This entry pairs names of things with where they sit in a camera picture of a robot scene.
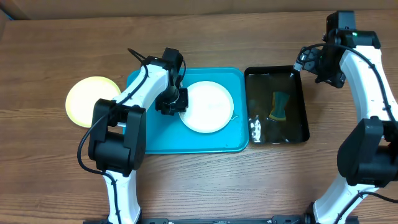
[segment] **black container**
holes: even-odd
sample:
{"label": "black container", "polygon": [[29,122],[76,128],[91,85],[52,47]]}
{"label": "black container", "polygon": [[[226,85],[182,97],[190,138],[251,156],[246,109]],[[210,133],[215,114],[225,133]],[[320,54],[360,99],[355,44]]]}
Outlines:
{"label": "black container", "polygon": [[253,143],[299,143],[310,138],[300,72],[293,66],[250,67],[244,79]]}

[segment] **green object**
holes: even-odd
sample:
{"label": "green object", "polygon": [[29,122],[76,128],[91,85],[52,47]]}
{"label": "green object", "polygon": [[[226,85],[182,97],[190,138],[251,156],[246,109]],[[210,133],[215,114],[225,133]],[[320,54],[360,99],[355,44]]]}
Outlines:
{"label": "green object", "polygon": [[275,91],[272,93],[272,111],[269,118],[274,121],[285,121],[285,106],[289,100],[289,94]]}

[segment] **black cable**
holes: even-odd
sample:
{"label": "black cable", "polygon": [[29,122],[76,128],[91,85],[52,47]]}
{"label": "black cable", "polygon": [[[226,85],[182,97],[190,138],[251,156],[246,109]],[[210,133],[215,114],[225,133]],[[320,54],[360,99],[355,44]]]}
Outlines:
{"label": "black cable", "polygon": [[341,213],[338,214],[334,224],[337,224],[341,220],[343,215],[347,212],[347,210],[351,206],[353,206],[353,204],[357,201],[357,199],[363,198],[363,195],[372,195],[372,196],[375,196],[375,197],[377,197],[379,199],[383,199],[383,200],[385,200],[387,202],[398,203],[398,200],[396,200],[396,199],[392,199],[392,198],[389,198],[389,197],[386,197],[386,196],[383,196],[383,195],[380,195],[380,194],[377,194],[377,193],[374,193],[374,192],[358,192],[358,194],[355,195],[355,197],[349,202],[349,204],[347,204],[347,206],[344,207],[343,211],[341,211]]}
{"label": "black cable", "polygon": [[351,47],[347,47],[344,45],[338,45],[338,44],[327,44],[327,43],[321,43],[321,44],[313,44],[311,46],[308,47],[304,47],[300,53],[298,53],[297,56],[297,60],[301,63],[307,63],[307,62],[312,62],[318,58],[312,58],[312,59],[308,59],[308,60],[302,60],[300,58],[300,56],[307,50],[309,50],[311,52],[311,49],[315,48],[315,47],[336,47],[336,48],[341,48],[341,49],[345,49],[345,50],[349,50],[350,52],[356,54],[357,56],[359,56],[362,60],[364,60],[369,67],[373,70],[376,78],[377,78],[377,82],[379,83],[379,87],[380,87],[380,91],[381,91],[381,96],[383,98],[383,102],[384,102],[384,110],[387,112],[388,117],[390,118],[390,120],[392,121],[392,123],[394,124],[396,130],[398,130],[398,124],[397,121],[394,117],[394,115],[392,115],[392,111],[391,111],[391,106],[388,103],[388,99],[387,99],[387,93],[386,93],[386,89],[384,88],[383,82],[381,80],[381,76],[380,73],[378,72],[378,70],[376,69],[375,64],[373,64],[367,57],[365,57],[363,54],[359,53],[358,51],[352,49]]}
{"label": "black cable", "polygon": [[[142,55],[140,55],[139,53],[137,53],[135,50],[132,49],[128,49],[130,51],[131,54],[133,54],[133,56],[135,56],[135,58],[137,58],[140,62],[142,62],[142,59],[140,59],[138,56],[140,57],[144,57]],[[120,210],[119,210],[119,205],[118,205],[118,192],[116,189],[116,181],[115,179],[112,177],[112,175],[106,173],[105,171],[100,171],[100,170],[94,170],[94,169],[90,169],[88,168],[86,165],[84,165],[83,161],[81,160],[81,149],[83,148],[83,145],[85,143],[85,141],[87,140],[88,136],[90,135],[90,133],[92,132],[92,130],[94,129],[94,127],[105,117],[109,116],[115,108],[117,108],[119,105],[122,105],[123,103],[125,103],[127,100],[129,100],[131,98],[132,95],[134,95],[138,89],[140,89],[140,87],[144,84],[144,82],[146,81],[147,77],[148,77],[148,68],[146,65],[142,64],[142,66],[144,66],[145,68],[145,75],[144,78],[142,79],[142,81],[138,84],[138,86],[127,95],[127,97],[125,97],[123,100],[121,100],[119,103],[116,103],[116,105],[114,107],[112,107],[108,113],[102,115],[102,117],[100,117],[96,123],[94,123],[93,125],[91,125],[91,128],[89,128],[86,132],[86,134],[82,137],[79,146],[77,148],[77,161],[79,162],[79,165],[81,168],[83,168],[85,171],[87,172],[91,172],[93,174],[99,174],[99,175],[104,175],[107,178],[109,178],[111,180],[111,185],[113,186],[113,194],[114,194],[114,207],[116,210],[116,216],[118,217],[118,222],[119,224],[122,224],[121,221],[121,217],[120,217]]]}
{"label": "black cable", "polygon": [[187,71],[187,64],[185,63],[185,60],[182,60],[182,62],[184,63],[184,72],[182,73],[182,76],[178,77],[178,80],[175,82],[175,86],[178,88],[180,87],[180,84],[185,77],[185,72]]}

